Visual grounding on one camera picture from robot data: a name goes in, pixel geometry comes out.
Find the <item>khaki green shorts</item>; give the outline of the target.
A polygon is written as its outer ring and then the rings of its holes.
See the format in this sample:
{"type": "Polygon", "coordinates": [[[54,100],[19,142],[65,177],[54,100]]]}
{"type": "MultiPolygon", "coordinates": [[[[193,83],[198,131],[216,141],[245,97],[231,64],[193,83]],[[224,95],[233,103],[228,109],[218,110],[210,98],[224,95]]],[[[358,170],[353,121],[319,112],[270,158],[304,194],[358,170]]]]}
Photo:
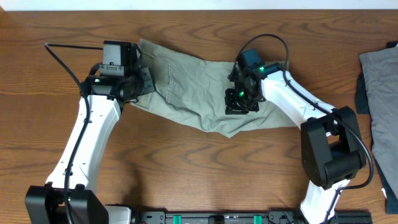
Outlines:
{"type": "Polygon", "coordinates": [[[202,60],[142,39],[142,65],[154,77],[156,90],[133,105],[146,112],[206,133],[231,138],[240,131],[290,128],[295,123],[275,104],[260,103],[258,112],[226,114],[225,91],[233,87],[231,62],[202,60]]]}

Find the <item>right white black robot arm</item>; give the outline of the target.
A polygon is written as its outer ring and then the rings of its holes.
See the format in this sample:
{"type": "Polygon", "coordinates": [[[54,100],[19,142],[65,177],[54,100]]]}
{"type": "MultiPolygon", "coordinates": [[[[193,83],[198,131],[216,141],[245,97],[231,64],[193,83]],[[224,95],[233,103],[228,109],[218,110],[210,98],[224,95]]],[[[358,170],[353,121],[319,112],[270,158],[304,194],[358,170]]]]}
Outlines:
{"type": "Polygon", "coordinates": [[[302,165],[310,182],[295,222],[338,222],[335,206],[341,192],[371,163],[354,111],[322,102],[284,67],[265,64],[254,49],[238,53],[228,79],[234,87],[225,91],[226,114],[258,112],[260,102],[269,101],[300,130],[302,165]]]}

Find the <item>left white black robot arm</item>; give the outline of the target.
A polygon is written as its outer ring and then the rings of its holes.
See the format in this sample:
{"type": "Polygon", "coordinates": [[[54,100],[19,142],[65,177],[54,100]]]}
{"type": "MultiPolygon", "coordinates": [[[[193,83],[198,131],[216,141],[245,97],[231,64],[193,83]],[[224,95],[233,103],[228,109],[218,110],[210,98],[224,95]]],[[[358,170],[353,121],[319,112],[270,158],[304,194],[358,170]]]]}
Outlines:
{"type": "Polygon", "coordinates": [[[78,116],[65,150],[43,186],[30,186],[25,207],[31,223],[140,223],[128,205],[103,205],[96,196],[98,173],[109,136],[124,106],[156,90],[136,43],[106,40],[103,59],[80,82],[78,116]]]}

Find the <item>dark folded cloth pile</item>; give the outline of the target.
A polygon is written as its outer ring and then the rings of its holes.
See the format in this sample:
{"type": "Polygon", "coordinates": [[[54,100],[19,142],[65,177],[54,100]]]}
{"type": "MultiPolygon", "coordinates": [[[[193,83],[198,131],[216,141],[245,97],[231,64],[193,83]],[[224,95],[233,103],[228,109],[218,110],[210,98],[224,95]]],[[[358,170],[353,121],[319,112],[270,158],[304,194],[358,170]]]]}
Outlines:
{"type": "MultiPolygon", "coordinates": [[[[388,42],[386,44],[386,49],[391,48],[391,47],[397,47],[397,42],[396,41],[388,42]]],[[[358,81],[357,81],[355,105],[356,105],[356,112],[358,114],[370,115],[363,72],[360,73],[360,75],[358,77],[358,81]]],[[[396,215],[397,214],[397,195],[393,194],[389,184],[387,183],[384,175],[382,174],[382,171],[381,171],[377,161],[376,161],[376,168],[377,168],[377,171],[380,176],[380,180],[381,180],[381,184],[382,184],[382,192],[384,194],[384,197],[386,198],[386,213],[396,215]]]]}

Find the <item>grey folded garment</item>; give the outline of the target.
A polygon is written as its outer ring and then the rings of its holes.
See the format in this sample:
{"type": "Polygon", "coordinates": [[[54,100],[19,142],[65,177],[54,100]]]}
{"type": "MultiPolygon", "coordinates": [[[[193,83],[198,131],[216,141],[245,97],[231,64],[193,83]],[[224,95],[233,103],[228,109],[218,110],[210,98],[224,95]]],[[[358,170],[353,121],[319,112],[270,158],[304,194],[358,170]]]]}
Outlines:
{"type": "Polygon", "coordinates": [[[397,195],[397,47],[361,54],[373,137],[372,152],[397,195]]]}

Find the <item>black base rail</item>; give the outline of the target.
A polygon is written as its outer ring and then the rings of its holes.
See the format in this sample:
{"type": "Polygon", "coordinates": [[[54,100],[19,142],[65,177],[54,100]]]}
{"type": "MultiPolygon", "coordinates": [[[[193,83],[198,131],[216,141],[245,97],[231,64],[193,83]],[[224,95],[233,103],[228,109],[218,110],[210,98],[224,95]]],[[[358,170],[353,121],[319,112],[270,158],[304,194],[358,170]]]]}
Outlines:
{"type": "MultiPolygon", "coordinates": [[[[167,213],[142,212],[132,223],[141,224],[298,224],[309,223],[293,210],[271,210],[266,213],[167,213]]],[[[335,212],[326,223],[372,224],[369,212],[335,212]]]]}

